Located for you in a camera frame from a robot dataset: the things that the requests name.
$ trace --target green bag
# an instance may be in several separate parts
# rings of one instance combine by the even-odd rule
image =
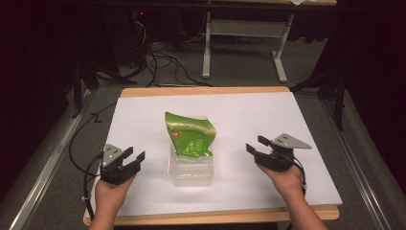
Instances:
[[[165,122],[176,154],[191,157],[213,156],[209,149],[215,138],[215,128],[208,119],[195,119],[165,113]]]

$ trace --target human arm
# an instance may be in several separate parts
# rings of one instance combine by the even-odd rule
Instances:
[[[295,230],[327,229],[305,200],[302,173],[298,168],[291,167],[286,172],[275,172],[261,165],[258,167],[272,179],[276,190],[281,194]]]
[[[126,193],[134,178],[135,175],[120,185],[109,184],[102,180],[98,181],[95,188],[96,213],[89,230],[111,230],[114,228],[114,219],[124,204]]]

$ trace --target wooden table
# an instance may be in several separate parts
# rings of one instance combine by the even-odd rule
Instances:
[[[286,87],[186,87],[186,88],[127,88],[122,92],[122,98],[131,97],[155,97],[174,95],[210,95],[210,94],[249,94],[289,92]],[[337,219],[339,211],[336,205],[313,206],[321,219]],[[136,217],[117,217],[116,225],[142,225],[142,224],[197,224],[197,223],[236,223],[236,222],[269,222],[290,220],[286,208],[259,209],[259,210],[236,210],[215,211],[184,214],[148,215]],[[85,214],[83,221],[89,225],[91,220]]]

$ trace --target clear plastic container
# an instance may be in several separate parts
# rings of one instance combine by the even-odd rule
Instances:
[[[214,158],[177,155],[171,146],[168,173],[176,186],[210,186],[214,180]]]

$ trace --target human hand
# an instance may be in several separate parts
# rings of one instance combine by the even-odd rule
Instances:
[[[123,206],[126,193],[134,181],[135,175],[123,184],[114,185],[99,180],[96,184],[96,213],[89,229],[113,229],[114,219]]]
[[[276,172],[261,165],[258,167],[272,179],[275,189],[284,199],[303,196],[302,173],[297,167],[290,167],[285,172]]]

